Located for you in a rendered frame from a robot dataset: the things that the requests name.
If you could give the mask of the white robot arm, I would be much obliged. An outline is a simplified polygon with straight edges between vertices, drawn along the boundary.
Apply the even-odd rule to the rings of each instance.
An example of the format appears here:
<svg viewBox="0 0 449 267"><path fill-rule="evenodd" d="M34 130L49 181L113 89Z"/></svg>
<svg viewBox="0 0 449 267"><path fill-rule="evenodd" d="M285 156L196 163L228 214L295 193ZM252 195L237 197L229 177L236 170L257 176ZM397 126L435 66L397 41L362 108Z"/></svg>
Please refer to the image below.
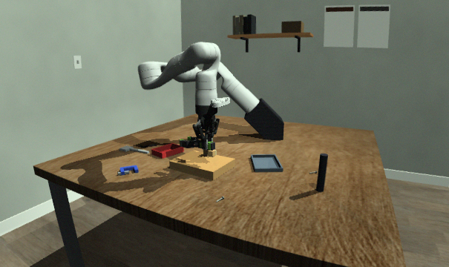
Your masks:
<svg viewBox="0 0 449 267"><path fill-rule="evenodd" d="M199 64L204 64L200 72L197 68ZM172 79L178 82L196 81L196 105L219 108L229 104L231 98L249 113L259 103L259 100L220 62L220 49L214 43L192 44L184 52L172 57L168 63L143 62L138 66L138 73L141 86L145 90L159 88ZM221 89L230 98L217 97L217 80L221 76L223 78Z"/></svg>

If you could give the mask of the red open tray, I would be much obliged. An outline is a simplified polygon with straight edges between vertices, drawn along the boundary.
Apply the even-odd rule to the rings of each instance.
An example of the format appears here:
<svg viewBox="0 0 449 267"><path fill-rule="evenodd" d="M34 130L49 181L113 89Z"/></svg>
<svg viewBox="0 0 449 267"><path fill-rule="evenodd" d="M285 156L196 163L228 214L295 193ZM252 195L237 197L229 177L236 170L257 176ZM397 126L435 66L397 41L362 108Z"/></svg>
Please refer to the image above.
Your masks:
<svg viewBox="0 0 449 267"><path fill-rule="evenodd" d="M183 147L174 143L151 149L151 154L159 158L166 158L183 152Z"/></svg>

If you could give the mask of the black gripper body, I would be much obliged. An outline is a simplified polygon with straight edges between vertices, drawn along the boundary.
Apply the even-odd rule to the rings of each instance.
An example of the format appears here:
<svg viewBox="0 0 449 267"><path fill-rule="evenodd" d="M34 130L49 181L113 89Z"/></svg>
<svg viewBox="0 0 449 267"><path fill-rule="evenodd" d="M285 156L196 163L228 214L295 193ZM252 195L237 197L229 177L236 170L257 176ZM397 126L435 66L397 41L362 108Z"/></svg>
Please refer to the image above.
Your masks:
<svg viewBox="0 0 449 267"><path fill-rule="evenodd" d="M215 115L217 113L217 108L213 108L211 105L195 105L195 111L198 115L198 120L200 119L201 127L203 130L206 130L206 121L210 120L209 128L212 128L211 126L211 119L215 119Z"/></svg>

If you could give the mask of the small wooden block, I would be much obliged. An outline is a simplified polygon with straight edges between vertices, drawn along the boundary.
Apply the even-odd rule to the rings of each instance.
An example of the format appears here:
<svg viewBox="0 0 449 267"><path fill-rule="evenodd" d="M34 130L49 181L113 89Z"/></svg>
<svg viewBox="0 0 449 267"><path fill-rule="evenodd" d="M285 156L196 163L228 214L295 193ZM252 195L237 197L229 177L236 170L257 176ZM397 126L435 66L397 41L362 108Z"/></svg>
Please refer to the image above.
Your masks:
<svg viewBox="0 0 449 267"><path fill-rule="evenodd" d="M215 150L213 150L213 151L203 150L203 155L213 157L213 156L215 156Z"/></svg>

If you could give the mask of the black cylinder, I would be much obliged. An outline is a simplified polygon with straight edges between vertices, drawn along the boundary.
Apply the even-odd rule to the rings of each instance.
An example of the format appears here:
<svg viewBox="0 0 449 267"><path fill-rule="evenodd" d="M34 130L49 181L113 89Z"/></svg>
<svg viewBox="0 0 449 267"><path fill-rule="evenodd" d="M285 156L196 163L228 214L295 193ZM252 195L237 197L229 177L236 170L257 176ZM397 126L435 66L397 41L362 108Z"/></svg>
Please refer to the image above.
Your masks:
<svg viewBox="0 0 449 267"><path fill-rule="evenodd" d="M323 192L324 191L324 183L327 171L327 159L328 154L320 154L319 167L318 167L318 180L316 191Z"/></svg>

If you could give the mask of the light tan wooden slab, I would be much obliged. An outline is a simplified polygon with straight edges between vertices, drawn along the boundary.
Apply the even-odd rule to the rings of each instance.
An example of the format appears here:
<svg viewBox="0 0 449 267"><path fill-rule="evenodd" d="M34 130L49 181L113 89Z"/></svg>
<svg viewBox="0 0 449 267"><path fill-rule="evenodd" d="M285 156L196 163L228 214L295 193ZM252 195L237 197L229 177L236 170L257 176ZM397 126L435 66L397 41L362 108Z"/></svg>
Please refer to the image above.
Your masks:
<svg viewBox="0 0 449 267"><path fill-rule="evenodd" d="M203 155L200 151L191 151L169 161L170 169L205 179L215 180L235 167L235 159L217 155Z"/></svg>

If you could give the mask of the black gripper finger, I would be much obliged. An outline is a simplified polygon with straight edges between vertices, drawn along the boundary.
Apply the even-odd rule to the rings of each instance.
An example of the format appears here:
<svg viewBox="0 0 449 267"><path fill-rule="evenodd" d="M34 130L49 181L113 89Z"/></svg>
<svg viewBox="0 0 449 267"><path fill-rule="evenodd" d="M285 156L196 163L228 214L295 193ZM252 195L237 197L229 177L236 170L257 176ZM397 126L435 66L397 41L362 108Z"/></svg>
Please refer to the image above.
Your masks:
<svg viewBox="0 0 449 267"><path fill-rule="evenodd" d="M217 128L219 125L219 121L220 119L211 119L211 126L212 128L209 129L209 133L208 133L208 141L213 142L213 137L214 135L217 133Z"/></svg>
<svg viewBox="0 0 449 267"><path fill-rule="evenodd" d="M197 122L197 124L193 124L192 127L194 129L194 132L196 134L196 137L198 139L201 139L201 147L203 150L208 150L208 133L209 133L209 125L210 125L210 120L206 121L206 131L202 129L202 127L200 126L201 122L200 119ZM204 134L205 133L205 136Z"/></svg>

